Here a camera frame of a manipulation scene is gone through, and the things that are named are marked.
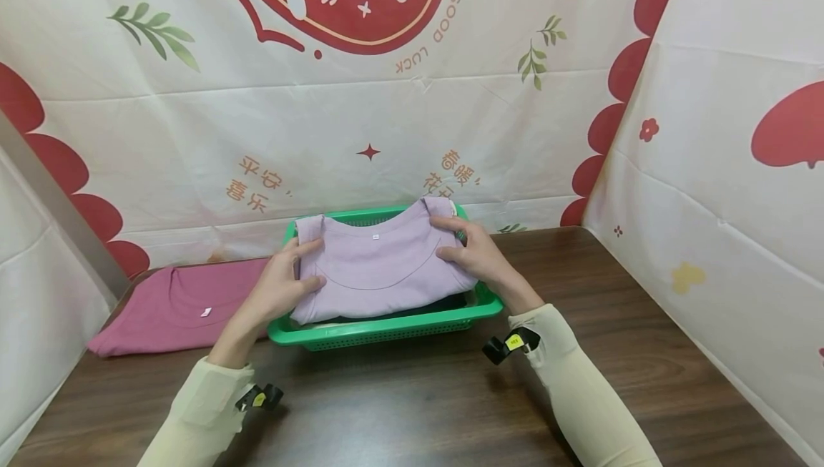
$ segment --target black clip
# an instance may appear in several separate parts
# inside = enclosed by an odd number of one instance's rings
[[[260,386],[254,385],[235,403],[235,408],[242,412],[247,411],[249,407],[273,411],[282,398],[283,391],[276,386],[270,384],[261,389]]]
[[[527,330],[527,328],[514,328],[506,336],[504,342],[501,342],[497,337],[489,338],[489,342],[486,343],[482,351],[490,362],[500,365],[516,349],[526,347],[527,352],[534,351],[539,343],[541,343],[541,337],[538,336],[538,333]]]

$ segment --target hand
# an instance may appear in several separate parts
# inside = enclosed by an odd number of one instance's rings
[[[295,263],[300,257],[323,247],[323,240],[298,245],[298,239],[288,241],[283,250],[273,255],[235,314],[220,333],[206,358],[208,363],[228,369],[241,369],[263,326],[291,311],[306,295],[317,292],[326,278],[312,276],[296,279]]]
[[[266,263],[257,284],[238,313],[244,311],[260,324],[269,324],[272,320],[286,315],[304,297],[317,292],[326,284],[326,278],[312,276],[296,279],[295,265],[301,257],[321,247],[323,240],[314,240],[302,245],[298,245],[297,238],[289,240],[283,249]]]
[[[460,217],[430,217],[429,222],[434,227],[462,232],[466,236],[465,247],[440,247],[435,254],[441,260],[457,263],[473,277],[489,285],[513,315],[526,313],[544,304],[524,276],[506,261],[483,227]]]

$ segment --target red star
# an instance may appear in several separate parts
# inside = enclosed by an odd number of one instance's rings
[[[379,152],[380,151],[376,151],[374,148],[372,148],[372,144],[370,143],[369,147],[365,148],[358,154],[363,154],[363,156],[369,157],[370,162],[372,162],[372,157],[375,156],[375,154],[378,154]]]

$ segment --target yellow flower shape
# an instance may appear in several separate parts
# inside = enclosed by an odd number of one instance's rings
[[[690,262],[681,262],[681,267],[672,271],[672,290],[678,295],[684,295],[690,291],[692,285],[699,285],[706,280],[707,276],[703,268],[696,267]]]

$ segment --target yellow label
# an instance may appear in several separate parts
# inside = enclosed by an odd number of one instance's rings
[[[506,339],[506,346],[510,351],[524,346],[524,339],[520,335],[513,335]]]

